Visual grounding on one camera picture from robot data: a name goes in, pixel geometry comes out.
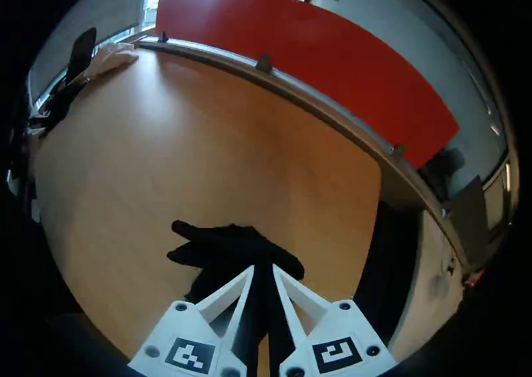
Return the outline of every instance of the wooden table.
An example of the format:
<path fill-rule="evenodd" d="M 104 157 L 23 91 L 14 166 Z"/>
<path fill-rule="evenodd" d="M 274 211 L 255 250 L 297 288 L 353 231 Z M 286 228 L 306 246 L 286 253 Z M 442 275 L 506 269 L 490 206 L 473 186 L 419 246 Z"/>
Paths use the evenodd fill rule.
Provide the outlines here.
<path fill-rule="evenodd" d="M 377 163 L 289 101 L 222 70 L 139 50 L 88 85 L 35 164 L 42 222 L 67 285 L 133 356 L 198 270 L 166 253 L 175 219 L 253 225 L 303 281 L 350 297 L 379 199 Z"/>

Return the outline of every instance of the white wall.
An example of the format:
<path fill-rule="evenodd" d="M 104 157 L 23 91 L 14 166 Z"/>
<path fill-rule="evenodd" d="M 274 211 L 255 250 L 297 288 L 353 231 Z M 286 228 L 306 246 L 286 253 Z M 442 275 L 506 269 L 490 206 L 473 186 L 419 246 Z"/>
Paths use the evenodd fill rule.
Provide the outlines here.
<path fill-rule="evenodd" d="M 462 268 L 456 262 L 451 276 L 446 269 L 454 255 L 449 242 L 427 211 L 421 214 L 416 269 L 406 305 L 388 349 L 403 361 L 420 349 L 457 311 L 462 300 Z"/>
<path fill-rule="evenodd" d="M 453 176 L 451 194 L 477 174 L 484 180 L 491 173 L 505 149 L 504 139 L 491 129 L 492 123 L 500 127 L 495 104 L 472 57 L 443 20 L 423 2 L 415 0 L 311 0 L 311 3 L 342 15 L 384 41 L 440 95 L 460 125 L 448 147 L 459 149 L 466 164 Z M 478 87 L 469 71 L 477 79 Z M 487 105 L 493 118 L 488 115 Z"/>
<path fill-rule="evenodd" d="M 34 100 L 67 66 L 77 37 L 96 27 L 96 42 L 139 25 L 144 0 L 80 0 L 65 15 L 43 45 L 30 71 Z"/>

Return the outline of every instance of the metal bracket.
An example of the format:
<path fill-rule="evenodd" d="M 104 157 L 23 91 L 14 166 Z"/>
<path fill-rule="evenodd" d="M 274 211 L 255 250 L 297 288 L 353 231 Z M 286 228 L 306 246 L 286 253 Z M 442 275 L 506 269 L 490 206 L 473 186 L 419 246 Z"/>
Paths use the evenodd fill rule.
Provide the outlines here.
<path fill-rule="evenodd" d="M 166 36 L 166 32 L 162 31 L 159 35 L 159 39 L 157 40 L 159 43 L 166 43 L 168 42 L 168 37 Z"/>
<path fill-rule="evenodd" d="M 273 67 L 271 66 L 270 56 L 266 53 L 262 54 L 255 65 L 255 69 L 264 72 L 265 74 L 271 74 Z"/>

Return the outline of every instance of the black cloth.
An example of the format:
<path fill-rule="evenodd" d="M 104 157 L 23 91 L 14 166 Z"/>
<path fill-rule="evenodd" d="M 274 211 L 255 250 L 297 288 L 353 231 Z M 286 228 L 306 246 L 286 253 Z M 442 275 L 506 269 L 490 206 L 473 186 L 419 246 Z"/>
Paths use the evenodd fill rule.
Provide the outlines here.
<path fill-rule="evenodd" d="M 170 251 L 167 257 L 181 265 L 203 269 L 185 296 L 189 302 L 200 302 L 250 265 L 255 266 L 232 351 L 246 364 L 247 375 L 256 376 L 258 346 L 269 334 L 270 375 L 278 376 L 280 363 L 295 348 L 273 278 L 272 264 L 301 280 L 305 274 L 301 262 L 251 226 L 198 228 L 177 220 L 172 230 L 190 242 Z"/>

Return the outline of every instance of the screw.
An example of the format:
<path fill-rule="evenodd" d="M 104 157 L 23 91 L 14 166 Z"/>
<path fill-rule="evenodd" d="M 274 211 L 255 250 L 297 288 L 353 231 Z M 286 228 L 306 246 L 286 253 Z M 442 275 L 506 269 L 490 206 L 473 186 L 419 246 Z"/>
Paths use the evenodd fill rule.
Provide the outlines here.
<path fill-rule="evenodd" d="M 377 356 L 379 352 L 380 352 L 380 349 L 378 348 L 378 346 L 375 346 L 375 345 L 372 345 L 368 349 L 366 349 L 366 353 L 369 356 Z"/>
<path fill-rule="evenodd" d="M 160 355 L 159 350 L 153 345 L 148 345 L 146 349 L 144 349 L 144 353 L 150 358 L 157 358 Z"/>
<path fill-rule="evenodd" d="M 303 377 L 305 371 L 301 367 L 292 367 L 287 371 L 287 377 Z"/>
<path fill-rule="evenodd" d="M 226 367 L 221 371 L 221 377 L 240 377 L 240 372 L 237 369 Z"/>

